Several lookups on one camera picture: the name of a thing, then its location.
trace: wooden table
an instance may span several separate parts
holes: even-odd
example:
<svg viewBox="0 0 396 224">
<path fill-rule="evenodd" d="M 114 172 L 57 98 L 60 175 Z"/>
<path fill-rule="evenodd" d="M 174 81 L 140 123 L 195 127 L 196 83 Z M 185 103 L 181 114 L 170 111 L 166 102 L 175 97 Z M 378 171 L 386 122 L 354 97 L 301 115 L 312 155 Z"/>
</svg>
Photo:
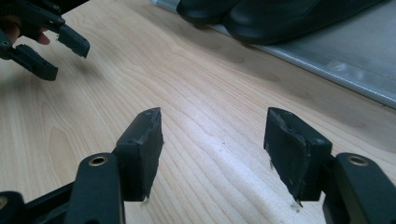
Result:
<svg viewBox="0 0 396 224">
<path fill-rule="evenodd" d="M 111 151 L 141 111 L 163 112 L 164 146 L 150 199 L 127 223 L 324 223 L 299 208 L 262 148 L 269 106 L 312 125 L 333 155 L 361 154 L 396 183 L 396 113 L 294 65 L 195 28 L 149 1 L 92 0 L 64 15 L 91 42 L 79 58 L 49 34 L 20 38 L 60 69 L 40 80 L 0 66 L 0 191 L 29 202 Z"/>
</svg>

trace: wood grain surface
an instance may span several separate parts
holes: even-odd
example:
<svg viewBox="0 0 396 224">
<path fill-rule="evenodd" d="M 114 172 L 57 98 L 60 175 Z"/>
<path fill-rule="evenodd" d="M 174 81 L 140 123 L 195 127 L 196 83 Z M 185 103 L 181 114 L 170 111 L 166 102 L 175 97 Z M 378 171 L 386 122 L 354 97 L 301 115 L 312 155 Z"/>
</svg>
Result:
<svg viewBox="0 0 396 224">
<path fill-rule="evenodd" d="M 127 223 L 325 223 L 297 206 L 262 148 L 269 106 L 377 162 L 396 183 L 396 113 L 294 65 L 197 28 L 148 0 L 91 0 L 64 15 L 87 59 L 56 41 L 20 38 L 59 67 L 40 80 L 0 62 L 0 191 L 29 202 L 111 151 L 141 111 L 163 112 L 164 146 L 149 200 Z"/>
</svg>

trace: human hand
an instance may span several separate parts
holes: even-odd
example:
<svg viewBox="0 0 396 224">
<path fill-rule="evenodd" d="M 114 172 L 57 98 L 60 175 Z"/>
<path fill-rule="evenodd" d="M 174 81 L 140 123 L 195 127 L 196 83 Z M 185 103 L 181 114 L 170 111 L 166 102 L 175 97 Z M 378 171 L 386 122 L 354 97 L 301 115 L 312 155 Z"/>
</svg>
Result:
<svg viewBox="0 0 396 224">
<path fill-rule="evenodd" d="M 17 16 L 5 16 L 0 18 L 0 28 L 8 36 L 8 38 L 15 43 L 20 36 L 21 19 Z M 44 35 L 47 30 L 41 28 L 38 32 L 40 33 L 37 42 L 42 45 L 48 45 L 50 40 Z"/>
</svg>

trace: black rubber object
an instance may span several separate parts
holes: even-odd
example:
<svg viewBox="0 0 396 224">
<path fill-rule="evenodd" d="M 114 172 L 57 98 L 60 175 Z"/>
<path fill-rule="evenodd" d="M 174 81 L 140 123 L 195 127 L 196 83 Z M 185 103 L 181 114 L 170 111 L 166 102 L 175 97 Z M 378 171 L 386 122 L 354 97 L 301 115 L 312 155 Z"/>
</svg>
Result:
<svg viewBox="0 0 396 224">
<path fill-rule="evenodd" d="M 215 24 L 240 0 L 181 0 L 177 13 L 194 24 Z"/>
<path fill-rule="evenodd" d="M 224 18 L 235 39 L 269 45 L 344 20 L 381 0 L 241 0 Z"/>
</svg>

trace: black curved object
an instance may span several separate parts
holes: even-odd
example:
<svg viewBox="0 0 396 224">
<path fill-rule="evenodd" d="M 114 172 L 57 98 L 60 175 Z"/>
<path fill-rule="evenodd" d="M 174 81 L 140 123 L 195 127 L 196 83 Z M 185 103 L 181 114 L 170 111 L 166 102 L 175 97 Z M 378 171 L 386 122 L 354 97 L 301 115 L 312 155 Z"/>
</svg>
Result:
<svg viewBox="0 0 396 224">
<path fill-rule="evenodd" d="M 177 13 L 194 24 L 215 24 L 240 0 L 180 0 Z"/>
<path fill-rule="evenodd" d="M 382 0 L 241 0 L 224 18 L 235 39 L 269 45 L 344 20 Z"/>
</svg>

